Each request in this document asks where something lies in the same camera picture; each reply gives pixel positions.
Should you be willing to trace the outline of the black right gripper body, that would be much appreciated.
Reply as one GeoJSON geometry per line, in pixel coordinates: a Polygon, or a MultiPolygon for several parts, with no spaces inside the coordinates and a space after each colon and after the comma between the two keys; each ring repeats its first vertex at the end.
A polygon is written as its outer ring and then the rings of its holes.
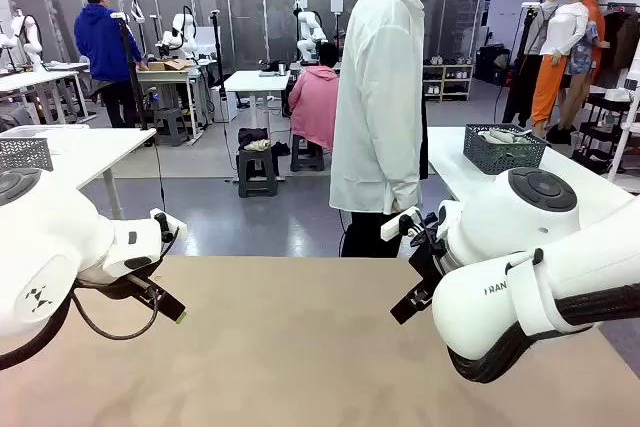
{"type": "Polygon", "coordinates": [[[431,298],[444,274],[440,266],[440,253],[431,240],[422,242],[409,258],[410,266],[419,274],[421,280],[408,293],[408,298],[431,298]]]}

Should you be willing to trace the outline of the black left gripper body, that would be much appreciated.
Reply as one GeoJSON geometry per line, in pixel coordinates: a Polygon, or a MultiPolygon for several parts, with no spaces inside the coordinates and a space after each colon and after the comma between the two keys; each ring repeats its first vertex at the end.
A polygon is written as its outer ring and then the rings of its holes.
{"type": "Polygon", "coordinates": [[[100,287],[99,292],[112,300],[133,298],[151,310],[165,297],[165,291],[148,278],[130,275],[100,287]]]}

